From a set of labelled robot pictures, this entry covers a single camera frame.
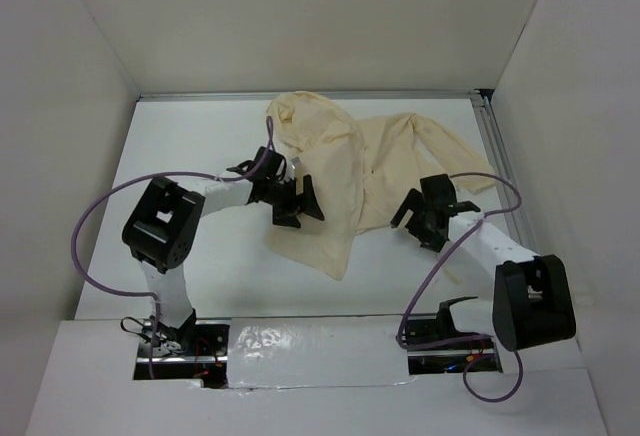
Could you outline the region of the cream yellow jacket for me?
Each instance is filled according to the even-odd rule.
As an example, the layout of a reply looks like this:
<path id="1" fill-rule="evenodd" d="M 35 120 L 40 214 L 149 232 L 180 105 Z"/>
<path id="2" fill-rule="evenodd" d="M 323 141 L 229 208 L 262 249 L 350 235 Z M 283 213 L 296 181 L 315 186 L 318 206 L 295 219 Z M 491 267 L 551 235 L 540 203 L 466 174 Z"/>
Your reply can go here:
<path id="1" fill-rule="evenodd" d="M 415 112 L 356 120 L 332 100 L 300 91 L 276 97 L 266 114 L 286 155 L 312 176 L 325 219 L 303 217 L 298 229 L 274 226 L 265 243 L 335 280 L 345 275 L 354 238 L 389 226 L 422 178 L 446 173 L 471 194 L 494 184 L 485 156 Z"/>

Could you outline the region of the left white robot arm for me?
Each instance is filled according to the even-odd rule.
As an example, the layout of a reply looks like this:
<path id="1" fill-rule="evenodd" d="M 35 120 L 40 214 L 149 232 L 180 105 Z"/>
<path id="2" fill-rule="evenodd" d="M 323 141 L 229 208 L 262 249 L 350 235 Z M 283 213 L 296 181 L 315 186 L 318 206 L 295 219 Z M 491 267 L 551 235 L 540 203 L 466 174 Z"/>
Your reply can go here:
<path id="1" fill-rule="evenodd" d="M 197 317 L 187 294 L 184 262 L 200 220 L 252 203 L 270 205 L 275 226 L 299 228 L 301 215 L 324 219 L 312 176 L 297 178 L 294 161 L 265 147 L 254 159 L 229 168 L 219 181 L 205 178 L 191 189 L 165 176 L 151 179 L 124 226 L 122 240 L 140 263 L 153 294 L 156 347 L 184 355 L 196 346 Z"/>

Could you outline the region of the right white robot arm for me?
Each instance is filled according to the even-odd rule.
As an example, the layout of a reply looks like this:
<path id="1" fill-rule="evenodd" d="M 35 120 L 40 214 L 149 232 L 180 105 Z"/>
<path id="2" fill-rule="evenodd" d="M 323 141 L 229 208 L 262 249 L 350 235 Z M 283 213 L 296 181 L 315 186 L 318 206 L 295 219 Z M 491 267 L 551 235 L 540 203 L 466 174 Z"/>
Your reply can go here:
<path id="1" fill-rule="evenodd" d="M 471 201 L 458 200 L 453 179 L 446 174 L 425 177 L 419 188 L 409 190 L 390 224 L 404 226 L 437 260 L 402 316 L 396 336 L 401 347 L 425 351 L 495 339 L 517 352 L 575 337 L 576 318 L 562 260 L 521 246 L 490 223 L 492 215 Z M 491 297 L 442 302 L 433 338 L 420 341 L 409 332 L 412 310 L 459 250 L 489 277 Z"/>

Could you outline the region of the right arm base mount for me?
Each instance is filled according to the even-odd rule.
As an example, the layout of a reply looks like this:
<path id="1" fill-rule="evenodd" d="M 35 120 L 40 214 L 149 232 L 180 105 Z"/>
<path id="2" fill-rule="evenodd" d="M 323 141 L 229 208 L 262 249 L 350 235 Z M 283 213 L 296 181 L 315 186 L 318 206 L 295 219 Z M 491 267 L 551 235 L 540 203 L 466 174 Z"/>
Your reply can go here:
<path id="1" fill-rule="evenodd" d="M 436 313 L 409 318 L 402 341 L 410 346 L 410 375 L 461 374 L 471 362 L 471 372 L 502 371 L 490 339 L 469 340 L 474 333 L 455 329 L 450 307 L 466 300 L 472 297 L 448 300 L 439 305 Z"/>

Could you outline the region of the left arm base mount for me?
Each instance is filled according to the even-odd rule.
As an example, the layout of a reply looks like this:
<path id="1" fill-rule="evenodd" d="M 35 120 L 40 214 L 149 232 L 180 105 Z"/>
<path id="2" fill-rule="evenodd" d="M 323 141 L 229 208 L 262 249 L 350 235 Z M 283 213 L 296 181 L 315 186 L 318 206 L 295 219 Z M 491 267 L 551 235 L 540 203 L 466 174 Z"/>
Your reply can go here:
<path id="1" fill-rule="evenodd" d="M 137 338 L 133 379 L 151 380 L 151 322 L 127 316 L 121 319 L 120 329 Z M 207 389 L 226 388 L 229 330 L 229 321 L 197 320 L 182 343 L 158 332 L 152 357 L 154 379 L 196 380 Z"/>

